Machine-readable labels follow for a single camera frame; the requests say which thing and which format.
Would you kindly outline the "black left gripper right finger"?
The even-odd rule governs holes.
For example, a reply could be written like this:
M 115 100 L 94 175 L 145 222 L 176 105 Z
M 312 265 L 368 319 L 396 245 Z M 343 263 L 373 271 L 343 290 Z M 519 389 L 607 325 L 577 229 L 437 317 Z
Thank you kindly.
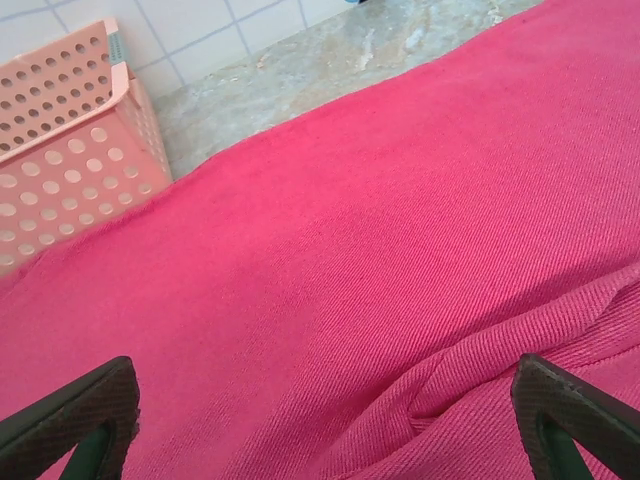
M 620 479 L 639 477 L 639 411 L 566 370 L 525 354 L 511 386 L 537 479 L 591 479 L 582 446 Z

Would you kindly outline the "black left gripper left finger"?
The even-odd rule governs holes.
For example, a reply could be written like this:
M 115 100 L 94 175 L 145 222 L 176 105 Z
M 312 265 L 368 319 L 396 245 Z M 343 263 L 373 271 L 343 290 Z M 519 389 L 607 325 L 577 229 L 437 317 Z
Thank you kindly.
M 62 479 L 120 479 L 139 402 L 132 360 L 111 359 L 1 421 L 1 477 L 37 479 L 69 453 Z

